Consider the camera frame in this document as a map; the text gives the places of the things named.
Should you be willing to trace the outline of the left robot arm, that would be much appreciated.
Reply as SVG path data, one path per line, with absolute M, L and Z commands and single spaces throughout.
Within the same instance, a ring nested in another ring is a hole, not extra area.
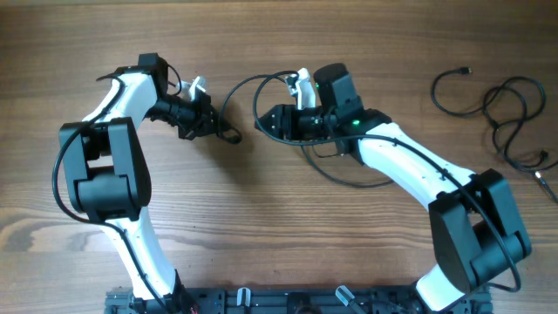
M 168 91 L 171 65 L 156 53 L 108 74 L 112 88 L 99 107 L 59 130 L 52 176 L 65 173 L 72 219 L 97 225 L 111 239 L 132 279 L 130 307 L 138 313 L 194 313 L 197 304 L 180 281 L 154 233 L 148 204 L 151 176 L 137 130 L 160 120 L 182 140 L 215 134 L 211 98 L 197 81 L 177 82 L 185 97 Z

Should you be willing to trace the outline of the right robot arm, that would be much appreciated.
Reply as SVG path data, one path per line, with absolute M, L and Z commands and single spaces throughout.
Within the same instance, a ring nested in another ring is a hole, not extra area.
M 409 286 L 372 289 L 359 304 L 345 286 L 339 301 L 356 313 L 488 313 L 489 291 L 532 250 L 511 188 L 494 169 L 456 166 L 407 136 L 378 110 L 367 109 L 341 63 L 276 78 L 295 99 L 255 116 L 272 140 L 301 148 L 332 143 L 340 155 L 386 175 L 427 211 L 435 266 Z

